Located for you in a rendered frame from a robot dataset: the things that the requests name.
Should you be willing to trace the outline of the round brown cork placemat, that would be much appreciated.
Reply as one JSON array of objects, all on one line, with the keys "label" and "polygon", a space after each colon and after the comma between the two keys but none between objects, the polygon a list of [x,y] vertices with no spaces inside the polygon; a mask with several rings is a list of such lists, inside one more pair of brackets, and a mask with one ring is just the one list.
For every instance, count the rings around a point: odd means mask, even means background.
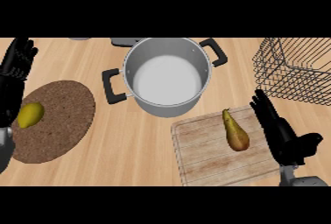
[{"label": "round brown cork placemat", "polygon": [[41,164],[59,158],[87,134],[96,112],[89,88],[74,80],[47,83],[25,97],[22,105],[38,102],[44,107],[40,122],[25,129],[13,123],[13,159]]}]

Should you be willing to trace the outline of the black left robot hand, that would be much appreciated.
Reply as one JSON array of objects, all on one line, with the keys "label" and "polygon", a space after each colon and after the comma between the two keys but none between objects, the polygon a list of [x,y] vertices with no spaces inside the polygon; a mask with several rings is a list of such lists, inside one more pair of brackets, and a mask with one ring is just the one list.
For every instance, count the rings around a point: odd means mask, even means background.
[{"label": "black left robot hand", "polygon": [[30,38],[15,38],[4,53],[0,63],[0,128],[9,127],[18,116],[37,51]]}]

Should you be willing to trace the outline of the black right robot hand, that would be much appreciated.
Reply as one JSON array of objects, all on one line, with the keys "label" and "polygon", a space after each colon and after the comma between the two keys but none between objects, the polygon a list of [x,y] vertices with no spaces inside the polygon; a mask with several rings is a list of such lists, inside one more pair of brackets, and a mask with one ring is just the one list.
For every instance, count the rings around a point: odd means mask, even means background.
[{"label": "black right robot hand", "polygon": [[278,115],[275,106],[262,89],[254,90],[250,102],[273,159],[281,166],[304,165],[304,158],[316,154],[324,138],[319,133],[298,136],[288,121]]}]

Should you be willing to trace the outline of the brown-green pear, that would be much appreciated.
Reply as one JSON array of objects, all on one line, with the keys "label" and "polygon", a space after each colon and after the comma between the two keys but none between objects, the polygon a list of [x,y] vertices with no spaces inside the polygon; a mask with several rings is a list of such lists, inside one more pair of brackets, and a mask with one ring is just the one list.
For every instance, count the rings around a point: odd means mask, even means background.
[{"label": "brown-green pear", "polygon": [[250,147],[250,137],[235,121],[228,109],[222,111],[222,120],[226,131],[226,140],[231,148],[235,151],[245,151]]}]

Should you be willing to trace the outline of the grey object at edge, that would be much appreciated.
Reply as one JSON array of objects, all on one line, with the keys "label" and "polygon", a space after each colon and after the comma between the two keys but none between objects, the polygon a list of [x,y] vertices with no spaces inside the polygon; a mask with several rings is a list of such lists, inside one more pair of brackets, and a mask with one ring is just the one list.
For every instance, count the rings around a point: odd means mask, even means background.
[{"label": "grey object at edge", "polygon": [[140,38],[111,38],[111,44],[120,47],[133,47]]}]

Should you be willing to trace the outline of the pale wooden cutting board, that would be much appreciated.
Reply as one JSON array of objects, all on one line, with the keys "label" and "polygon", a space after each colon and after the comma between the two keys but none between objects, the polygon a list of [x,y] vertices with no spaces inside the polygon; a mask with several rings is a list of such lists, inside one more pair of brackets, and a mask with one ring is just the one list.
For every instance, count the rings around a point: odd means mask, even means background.
[{"label": "pale wooden cutting board", "polygon": [[229,113],[250,137],[244,151],[228,144],[222,112],[177,121],[170,127],[183,186],[239,186],[279,173],[251,107],[231,108]]}]

